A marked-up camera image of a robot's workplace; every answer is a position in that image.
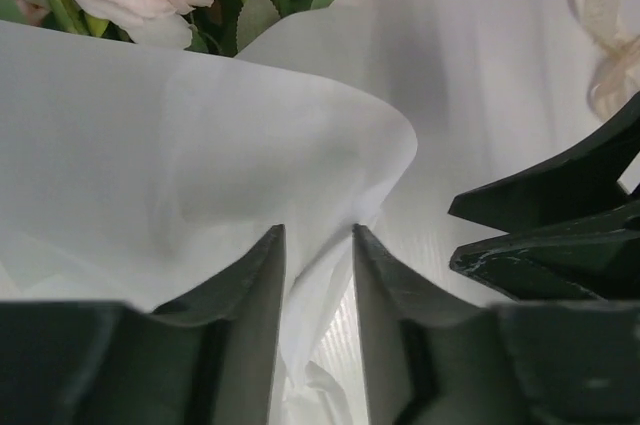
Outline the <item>white wrapping paper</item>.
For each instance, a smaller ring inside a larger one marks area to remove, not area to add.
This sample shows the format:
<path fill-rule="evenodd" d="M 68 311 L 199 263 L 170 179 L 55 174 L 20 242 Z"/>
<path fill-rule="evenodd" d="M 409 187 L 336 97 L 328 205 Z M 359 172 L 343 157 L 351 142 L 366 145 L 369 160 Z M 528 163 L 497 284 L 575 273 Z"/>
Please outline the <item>white wrapping paper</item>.
<path fill-rule="evenodd" d="M 149 310 L 287 233 L 271 420 L 349 424 L 313 356 L 417 138 L 370 11 L 291 15 L 237 57 L 1 26 L 1 295 Z"/>

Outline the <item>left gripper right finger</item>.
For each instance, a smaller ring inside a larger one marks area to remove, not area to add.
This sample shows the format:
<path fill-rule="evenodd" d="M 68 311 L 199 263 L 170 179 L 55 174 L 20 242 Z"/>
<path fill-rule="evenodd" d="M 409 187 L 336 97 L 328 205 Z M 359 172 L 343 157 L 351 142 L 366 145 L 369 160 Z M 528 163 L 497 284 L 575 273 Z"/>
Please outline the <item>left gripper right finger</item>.
<path fill-rule="evenodd" d="M 635 424 L 634 301 L 467 303 L 352 231 L 374 424 Z"/>

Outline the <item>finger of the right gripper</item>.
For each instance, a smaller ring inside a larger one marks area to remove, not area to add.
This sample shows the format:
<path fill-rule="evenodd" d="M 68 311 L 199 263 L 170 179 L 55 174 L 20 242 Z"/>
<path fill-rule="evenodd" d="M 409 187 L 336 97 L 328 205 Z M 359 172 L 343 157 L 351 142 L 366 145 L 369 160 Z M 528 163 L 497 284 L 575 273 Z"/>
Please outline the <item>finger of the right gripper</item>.
<path fill-rule="evenodd" d="M 639 211 L 615 209 L 460 246 L 449 267 L 514 300 L 637 300 Z"/>
<path fill-rule="evenodd" d="M 639 96 L 564 152 L 457 195 L 451 216 L 513 233 L 613 210 L 639 197 L 619 182 L 639 155 Z"/>

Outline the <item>cream printed ribbon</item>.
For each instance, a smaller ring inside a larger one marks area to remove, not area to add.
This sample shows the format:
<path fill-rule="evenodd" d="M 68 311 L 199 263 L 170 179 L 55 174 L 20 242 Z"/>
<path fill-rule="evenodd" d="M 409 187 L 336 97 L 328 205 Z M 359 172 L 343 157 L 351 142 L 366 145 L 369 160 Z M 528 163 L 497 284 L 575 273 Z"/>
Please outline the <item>cream printed ribbon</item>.
<path fill-rule="evenodd" d="M 606 122 L 639 92 L 639 36 L 620 17 L 622 0 L 568 0 L 577 23 L 601 51 L 587 93 L 591 111 Z"/>

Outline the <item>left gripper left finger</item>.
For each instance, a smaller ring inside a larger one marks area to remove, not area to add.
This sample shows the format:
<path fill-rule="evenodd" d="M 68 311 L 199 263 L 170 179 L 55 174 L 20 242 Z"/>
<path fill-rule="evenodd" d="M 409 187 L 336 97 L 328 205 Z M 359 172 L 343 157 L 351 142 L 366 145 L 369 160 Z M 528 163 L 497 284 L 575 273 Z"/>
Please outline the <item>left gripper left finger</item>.
<path fill-rule="evenodd" d="M 3 302 L 2 422 L 267 423 L 285 268 L 276 225 L 150 312 L 116 301 Z"/>

